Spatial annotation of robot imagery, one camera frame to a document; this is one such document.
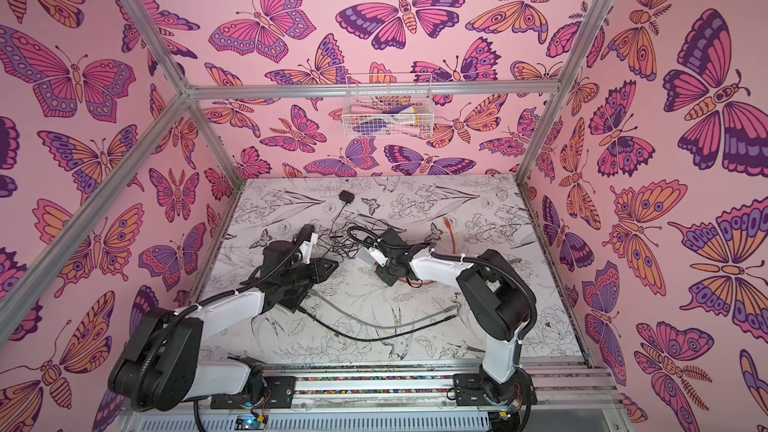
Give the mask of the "black power adapter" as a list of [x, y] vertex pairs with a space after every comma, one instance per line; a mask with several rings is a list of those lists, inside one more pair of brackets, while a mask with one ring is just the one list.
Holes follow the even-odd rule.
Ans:
[[384, 223], [363, 213], [345, 209], [355, 200], [352, 192], [342, 190], [338, 195], [341, 207], [331, 221], [326, 234], [326, 252], [342, 259], [351, 259], [362, 245], [370, 244], [383, 230]]

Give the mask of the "black network switch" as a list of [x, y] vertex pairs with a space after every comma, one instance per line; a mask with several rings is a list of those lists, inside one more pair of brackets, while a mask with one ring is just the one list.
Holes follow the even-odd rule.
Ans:
[[290, 288], [281, 288], [272, 295], [273, 303], [280, 305], [291, 313], [295, 313], [307, 297], [311, 287], [311, 284], [304, 284]]

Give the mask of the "white network switch box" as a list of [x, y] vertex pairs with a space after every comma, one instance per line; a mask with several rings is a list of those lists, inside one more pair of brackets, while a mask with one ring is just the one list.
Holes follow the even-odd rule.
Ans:
[[372, 257], [369, 254], [369, 251], [365, 247], [361, 247], [358, 252], [355, 255], [355, 258], [360, 261], [361, 263], [371, 266], [373, 264]]

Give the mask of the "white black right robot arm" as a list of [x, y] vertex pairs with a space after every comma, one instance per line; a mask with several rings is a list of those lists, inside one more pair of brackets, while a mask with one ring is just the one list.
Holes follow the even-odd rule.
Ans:
[[493, 249], [478, 256], [439, 253], [427, 243], [404, 242], [392, 229], [364, 239], [360, 254], [372, 260], [377, 276], [388, 285], [415, 280], [461, 292], [485, 333], [485, 349], [477, 372], [454, 376], [449, 399], [459, 406], [500, 407], [511, 422], [507, 429], [523, 430], [537, 399], [521, 353], [538, 309], [534, 292], [511, 263]]

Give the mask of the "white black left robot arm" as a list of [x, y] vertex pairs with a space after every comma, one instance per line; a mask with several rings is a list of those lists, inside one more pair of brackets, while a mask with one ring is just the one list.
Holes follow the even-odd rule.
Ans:
[[262, 264], [239, 287], [185, 308], [146, 312], [110, 372], [109, 391], [136, 412], [169, 411], [215, 396], [259, 401], [266, 388], [259, 360], [203, 360], [200, 349], [230, 326], [277, 306], [297, 311], [309, 290], [339, 266], [311, 255], [317, 240], [314, 226], [306, 224], [294, 240], [269, 243]]

